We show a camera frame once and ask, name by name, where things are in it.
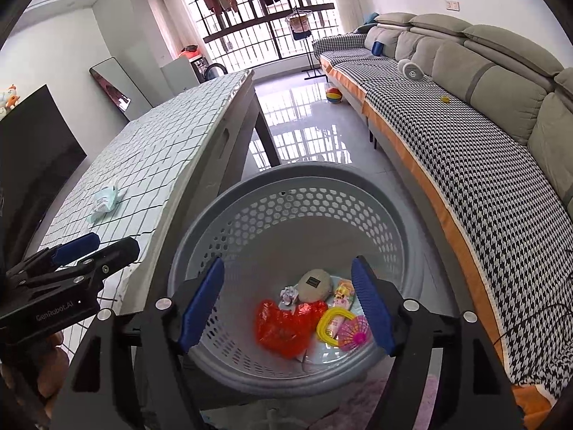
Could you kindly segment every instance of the yellow plastic ring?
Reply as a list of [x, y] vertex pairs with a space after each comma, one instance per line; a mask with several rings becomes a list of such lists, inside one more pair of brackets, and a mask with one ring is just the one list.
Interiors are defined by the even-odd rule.
[[332, 307], [328, 309], [326, 313], [322, 316], [319, 321], [319, 324], [316, 326], [316, 334], [321, 341], [324, 341], [326, 344], [330, 344], [331, 346], [338, 347], [338, 340], [331, 338], [326, 334], [326, 328], [331, 320], [336, 317], [337, 315], [342, 315], [343, 317], [347, 318], [348, 320], [352, 320], [356, 318], [351, 311], [342, 309], [342, 307]]

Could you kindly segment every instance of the screw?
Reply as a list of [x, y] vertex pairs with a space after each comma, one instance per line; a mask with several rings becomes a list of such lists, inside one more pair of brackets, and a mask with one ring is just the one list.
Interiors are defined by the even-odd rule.
[[169, 309], [171, 307], [171, 299], [168, 297], [161, 298], [155, 303], [155, 306], [159, 310]]
[[101, 309], [97, 313], [97, 319], [104, 321], [111, 317], [111, 310], [110, 309]]
[[467, 311], [463, 313], [463, 319], [468, 323], [476, 323], [477, 322], [477, 315], [471, 311]]
[[404, 301], [404, 309], [408, 310], [409, 312], [416, 312], [420, 308], [420, 304], [418, 304], [415, 300], [408, 299]]

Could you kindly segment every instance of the white grid tablecloth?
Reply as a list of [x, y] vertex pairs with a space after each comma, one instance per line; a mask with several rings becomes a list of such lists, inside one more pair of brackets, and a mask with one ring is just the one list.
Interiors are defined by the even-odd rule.
[[[65, 244], [89, 231], [99, 235], [100, 248], [127, 236], [139, 242], [137, 262], [105, 280], [98, 295], [102, 307], [119, 311], [127, 279], [148, 253], [151, 235], [158, 227], [177, 177], [201, 152], [209, 132], [250, 75], [250, 70], [242, 71], [203, 83], [130, 122], [65, 199], [40, 250]], [[113, 182], [125, 194], [116, 209], [90, 228], [86, 218], [92, 210], [92, 196]], [[91, 320], [64, 331], [64, 347], [70, 357]]]

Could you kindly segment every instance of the table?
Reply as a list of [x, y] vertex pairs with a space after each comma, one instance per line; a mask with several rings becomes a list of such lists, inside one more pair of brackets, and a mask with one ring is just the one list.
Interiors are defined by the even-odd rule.
[[[280, 164], [254, 92], [253, 71], [216, 78], [130, 122], [96, 158], [65, 199], [40, 250], [93, 231], [103, 248], [123, 237], [139, 242], [136, 263], [105, 280], [102, 307], [125, 314], [164, 293], [171, 260], [191, 222], [241, 179], [253, 128], [271, 166]], [[116, 182], [125, 194], [113, 212], [86, 222], [92, 196]], [[65, 333], [71, 357], [91, 319]]]

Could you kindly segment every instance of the striped beach ball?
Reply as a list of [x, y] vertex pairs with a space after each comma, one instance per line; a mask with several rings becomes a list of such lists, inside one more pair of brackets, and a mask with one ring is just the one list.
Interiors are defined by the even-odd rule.
[[326, 99], [330, 103], [340, 103], [342, 102], [342, 93], [336, 87], [331, 87], [326, 90]]

